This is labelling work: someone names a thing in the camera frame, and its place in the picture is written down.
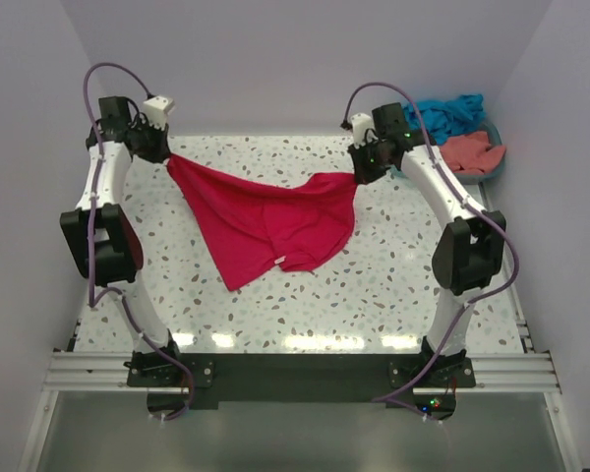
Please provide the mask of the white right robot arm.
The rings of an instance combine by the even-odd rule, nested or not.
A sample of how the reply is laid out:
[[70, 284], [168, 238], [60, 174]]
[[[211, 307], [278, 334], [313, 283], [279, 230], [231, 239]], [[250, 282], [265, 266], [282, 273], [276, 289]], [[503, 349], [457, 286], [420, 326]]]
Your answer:
[[425, 384], [442, 385], [453, 374], [449, 358], [466, 350], [467, 308], [487, 293], [501, 271], [504, 216], [487, 212], [465, 190], [431, 138], [409, 127], [400, 104], [354, 114], [343, 127], [352, 133], [348, 152], [356, 182], [367, 185], [397, 169], [420, 192], [442, 229], [431, 261], [440, 296], [423, 341], [423, 349], [432, 354], [418, 363]]

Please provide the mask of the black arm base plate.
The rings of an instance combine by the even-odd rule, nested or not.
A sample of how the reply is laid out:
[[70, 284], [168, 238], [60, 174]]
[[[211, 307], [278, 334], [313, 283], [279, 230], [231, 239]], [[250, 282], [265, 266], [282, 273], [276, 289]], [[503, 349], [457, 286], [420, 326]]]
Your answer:
[[441, 356], [421, 376], [427, 362], [425, 354], [190, 353], [170, 363], [151, 352], [124, 365], [127, 385], [148, 389], [151, 413], [225, 402], [368, 403], [393, 394], [395, 406], [447, 418], [456, 393], [477, 384], [472, 362], [463, 353]]

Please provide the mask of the magenta red t shirt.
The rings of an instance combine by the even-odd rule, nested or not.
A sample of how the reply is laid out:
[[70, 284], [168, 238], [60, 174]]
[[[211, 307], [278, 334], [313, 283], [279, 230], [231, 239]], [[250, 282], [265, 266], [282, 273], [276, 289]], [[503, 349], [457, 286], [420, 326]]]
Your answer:
[[354, 231], [357, 184], [350, 173], [315, 173], [299, 187], [283, 188], [179, 155], [171, 156], [166, 167], [230, 291], [274, 266], [312, 271], [340, 253]]

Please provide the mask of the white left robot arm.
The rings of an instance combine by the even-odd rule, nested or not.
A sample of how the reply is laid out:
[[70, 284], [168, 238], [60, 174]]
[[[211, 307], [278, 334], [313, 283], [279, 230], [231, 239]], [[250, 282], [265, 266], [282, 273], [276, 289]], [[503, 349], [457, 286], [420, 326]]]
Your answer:
[[183, 377], [184, 362], [147, 294], [143, 247], [121, 203], [134, 159], [160, 164], [170, 156], [168, 116], [175, 103], [164, 95], [149, 95], [141, 105], [128, 97], [106, 96], [98, 106], [100, 116], [86, 139], [85, 188], [76, 207], [61, 214], [60, 227], [88, 281], [89, 306], [109, 297], [124, 318], [133, 339], [127, 368], [174, 385]]

